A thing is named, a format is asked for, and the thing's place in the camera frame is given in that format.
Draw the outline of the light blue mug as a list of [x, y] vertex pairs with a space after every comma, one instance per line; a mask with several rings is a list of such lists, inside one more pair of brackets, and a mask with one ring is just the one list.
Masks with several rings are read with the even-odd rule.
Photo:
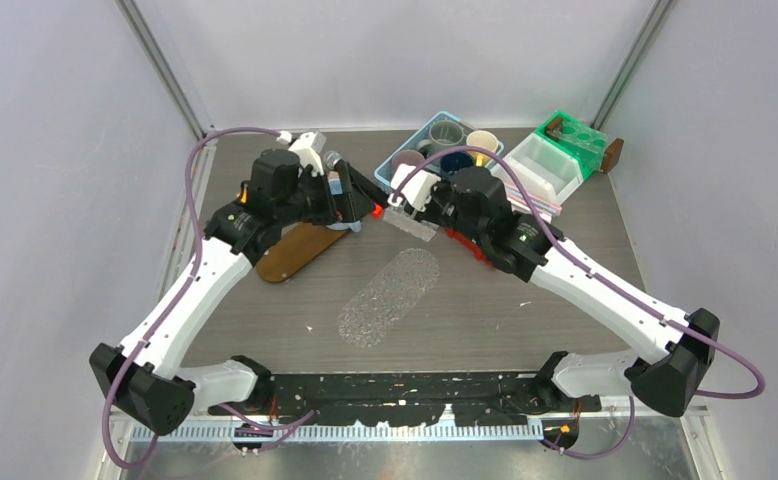
[[327, 225], [327, 228], [338, 232], [360, 232], [362, 221], [355, 215], [356, 205], [353, 191], [350, 188], [345, 189], [338, 178], [330, 178], [329, 187], [337, 210], [337, 221]]

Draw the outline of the clear acrylic toothbrush holder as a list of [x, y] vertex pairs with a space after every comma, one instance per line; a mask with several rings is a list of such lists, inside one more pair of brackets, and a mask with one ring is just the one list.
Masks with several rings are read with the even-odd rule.
[[382, 219], [384, 222], [425, 242], [429, 242], [436, 234], [435, 228], [415, 220], [412, 214], [408, 214], [400, 207], [387, 207], [383, 212]]

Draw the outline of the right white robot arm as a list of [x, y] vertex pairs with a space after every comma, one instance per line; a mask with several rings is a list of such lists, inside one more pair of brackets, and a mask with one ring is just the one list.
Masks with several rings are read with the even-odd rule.
[[660, 414], [685, 413], [715, 350], [671, 324], [716, 340], [715, 314], [657, 301], [603, 268], [548, 222], [513, 210], [502, 181], [483, 167], [442, 179], [403, 165], [391, 185], [391, 205], [472, 241], [493, 267], [569, 301], [627, 344], [611, 354], [557, 354], [553, 372], [535, 385], [542, 406], [556, 411], [585, 395], [632, 393]]

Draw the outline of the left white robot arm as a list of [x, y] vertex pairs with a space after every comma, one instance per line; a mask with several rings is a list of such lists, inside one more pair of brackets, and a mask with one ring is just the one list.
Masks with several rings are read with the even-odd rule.
[[263, 412], [272, 398], [270, 371], [244, 356], [185, 368], [189, 346], [228, 292], [277, 244], [285, 228], [328, 228], [362, 220], [388, 195], [347, 161], [304, 164], [292, 151], [257, 158], [235, 200], [219, 208], [200, 234], [196, 252], [154, 310], [119, 345], [99, 344], [89, 362], [107, 402], [165, 436], [197, 410], [237, 404]]

